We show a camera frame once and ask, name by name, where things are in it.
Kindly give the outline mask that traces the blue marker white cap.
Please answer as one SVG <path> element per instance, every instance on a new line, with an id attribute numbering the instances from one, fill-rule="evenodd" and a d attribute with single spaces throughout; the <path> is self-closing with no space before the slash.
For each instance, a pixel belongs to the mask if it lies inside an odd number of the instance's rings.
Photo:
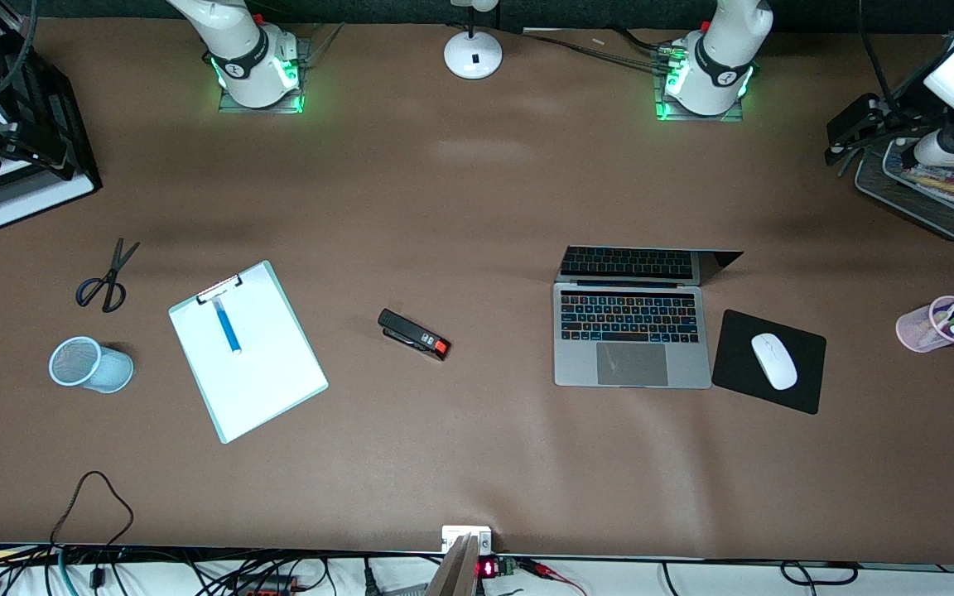
<path id="1" fill-rule="evenodd" d="M 224 308 L 223 302 L 219 298 L 213 298 L 211 301 L 214 306 L 214 310 L 219 321 L 220 328 L 224 333 L 224 339 L 227 340 L 228 346 L 233 354 L 242 354 L 243 349 L 241 343 L 239 342 L 239 337 L 236 336 L 236 331 L 234 329 L 234 324 L 229 317 L 229 314 Z"/>

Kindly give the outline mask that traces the silver laptop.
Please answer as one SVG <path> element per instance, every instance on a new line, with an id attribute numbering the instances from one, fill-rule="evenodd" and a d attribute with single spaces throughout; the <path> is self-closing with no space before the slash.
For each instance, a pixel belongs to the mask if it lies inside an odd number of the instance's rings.
<path id="1" fill-rule="evenodd" d="M 737 250 L 573 244 L 552 288 L 561 387 L 711 387 L 701 287 Z"/>

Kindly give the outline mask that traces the black stacked paper tray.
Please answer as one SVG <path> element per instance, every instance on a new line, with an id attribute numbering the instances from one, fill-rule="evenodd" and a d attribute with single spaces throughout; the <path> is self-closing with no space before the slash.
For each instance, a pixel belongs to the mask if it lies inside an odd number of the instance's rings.
<path id="1" fill-rule="evenodd" d="M 0 160 L 0 228 L 98 192 L 94 150 L 75 91 L 64 72 L 34 50 L 0 17 L 0 123 L 10 159 Z M 18 150 L 69 150 L 75 177 L 61 180 L 18 158 Z"/>

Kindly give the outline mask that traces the black mesh desk organizer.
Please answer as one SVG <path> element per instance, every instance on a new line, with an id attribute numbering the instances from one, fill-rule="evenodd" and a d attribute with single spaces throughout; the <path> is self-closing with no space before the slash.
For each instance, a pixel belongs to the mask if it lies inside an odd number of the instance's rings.
<path id="1" fill-rule="evenodd" d="M 877 76 L 877 95 L 885 110 L 879 131 L 889 132 L 889 138 L 851 153 L 860 160 L 853 184 L 881 206 L 954 240 L 954 204 L 923 192 L 902 177 L 902 172 L 909 170 L 942 180 L 954 178 L 954 167 L 920 165 L 913 161 L 912 153 L 913 146 L 928 133 L 954 126 L 954 31 L 934 58 L 896 87 L 889 86 L 868 35 L 862 33 L 860 40 Z"/>

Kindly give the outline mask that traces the black scissors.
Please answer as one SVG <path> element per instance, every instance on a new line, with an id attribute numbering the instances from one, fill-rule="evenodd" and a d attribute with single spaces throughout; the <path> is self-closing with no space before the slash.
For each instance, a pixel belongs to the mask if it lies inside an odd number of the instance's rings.
<path id="1" fill-rule="evenodd" d="M 118 238 L 106 274 L 98 276 L 98 278 L 84 280 L 77 286 L 75 291 L 76 305 L 80 308 L 86 308 L 101 291 L 104 291 L 102 312 L 108 314 L 120 309 L 120 306 L 128 297 L 128 291 L 122 284 L 118 283 L 118 275 L 140 245 L 140 243 L 133 243 L 130 248 L 124 250 L 124 238 Z"/>

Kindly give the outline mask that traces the pink mesh pen cup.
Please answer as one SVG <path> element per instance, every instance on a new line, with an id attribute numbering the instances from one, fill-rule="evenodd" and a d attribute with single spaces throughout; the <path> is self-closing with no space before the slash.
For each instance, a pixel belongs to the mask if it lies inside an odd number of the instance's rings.
<path id="1" fill-rule="evenodd" d="M 953 301 L 954 296 L 940 296 L 928 305 L 898 317 L 896 334 L 900 343 L 916 353 L 954 346 L 954 336 L 943 332 Z"/>

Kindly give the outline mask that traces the blue mesh pen cup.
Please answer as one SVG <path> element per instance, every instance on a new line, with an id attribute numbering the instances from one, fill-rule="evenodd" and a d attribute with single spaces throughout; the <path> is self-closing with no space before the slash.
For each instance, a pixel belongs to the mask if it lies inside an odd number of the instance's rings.
<path id="1" fill-rule="evenodd" d="M 64 387 L 80 387 L 110 395 L 128 385 L 135 363 L 125 353 L 86 336 L 71 337 L 50 355 L 48 373 Z"/>

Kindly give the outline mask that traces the white computer mouse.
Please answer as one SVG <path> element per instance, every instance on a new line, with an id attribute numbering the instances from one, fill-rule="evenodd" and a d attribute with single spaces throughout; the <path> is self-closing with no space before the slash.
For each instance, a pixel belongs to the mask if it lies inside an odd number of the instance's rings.
<path id="1" fill-rule="evenodd" d="M 750 340 L 754 357 L 768 384 L 776 390 L 788 390 L 798 381 L 795 362 L 779 336 L 762 333 Z"/>

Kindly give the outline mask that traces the black mouse pad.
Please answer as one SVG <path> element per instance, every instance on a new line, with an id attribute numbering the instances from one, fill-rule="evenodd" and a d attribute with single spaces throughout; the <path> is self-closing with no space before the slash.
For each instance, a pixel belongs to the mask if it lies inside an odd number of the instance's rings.
<path id="1" fill-rule="evenodd" d="M 798 374 L 794 387 L 776 390 L 766 381 L 750 346 L 750 340 L 762 333 L 779 336 L 790 352 Z M 825 356 L 826 339 L 821 335 L 762 320 L 738 310 L 726 310 L 720 324 L 712 382 L 742 395 L 815 415 L 822 392 Z"/>

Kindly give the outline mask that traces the teal clipboard with white paper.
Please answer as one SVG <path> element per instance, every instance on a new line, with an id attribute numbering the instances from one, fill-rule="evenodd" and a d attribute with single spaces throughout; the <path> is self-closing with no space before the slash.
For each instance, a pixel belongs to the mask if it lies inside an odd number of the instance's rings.
<path id="1" fill-rule="evenodd" d="M 223 302 L 242 354 L 231 352 L 213 298 Z M 169 317 L 222 444 L 329 387 L 268 260 L 172 306 Z"/>

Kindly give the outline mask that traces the white round stand base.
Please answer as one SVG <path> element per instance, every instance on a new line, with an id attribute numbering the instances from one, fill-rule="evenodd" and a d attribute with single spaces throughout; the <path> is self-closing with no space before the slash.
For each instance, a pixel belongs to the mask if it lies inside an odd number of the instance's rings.
<path id="1" fill-rule="evenodd" d="M 499 16 L 500 0 L 450 0 L 453 7 L 465 8 L 467 22 L 460 33 L 448 39 L 443 50 L 444 63 L 458 78 L 485 79 L 499 70 L 503 48 L 487 31 L 476 26 L 477 12 Z"/>

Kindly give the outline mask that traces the black red stapler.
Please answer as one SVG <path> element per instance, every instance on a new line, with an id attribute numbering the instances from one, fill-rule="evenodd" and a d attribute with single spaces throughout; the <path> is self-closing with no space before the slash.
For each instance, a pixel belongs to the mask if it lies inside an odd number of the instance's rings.
<path id="1" fill-rule="evenodd" d="M 378 316 L 378 325 L 383 335 L 405 344 L 414 350 L 431 356 L 436 361 L 444 361 L 451 350 L 451 343 L 442 336 L 394 313 L 390 309 L 382 309 Z"/>

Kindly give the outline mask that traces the orange power strip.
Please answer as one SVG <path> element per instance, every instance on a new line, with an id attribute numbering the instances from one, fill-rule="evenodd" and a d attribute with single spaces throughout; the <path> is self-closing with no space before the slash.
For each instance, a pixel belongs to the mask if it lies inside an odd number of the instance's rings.
<path id="1" fill-rule="evenodd" d="M 300 591 L 290 574 L 240 574 L 230 586 L 232 596 L 294 596 Z"/>

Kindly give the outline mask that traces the small white box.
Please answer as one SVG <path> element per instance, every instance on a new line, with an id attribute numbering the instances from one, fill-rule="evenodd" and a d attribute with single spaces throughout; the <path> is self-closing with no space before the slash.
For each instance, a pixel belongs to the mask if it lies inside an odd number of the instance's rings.
<path id="1" fill-rule="evenodd" d="M 461 536 L 477 536 L 480 557 L 491 555 L 493 550 L 493 532 L 489 526 L 445 525 L 441 528 L 441 551 L 446 554 Z"/>

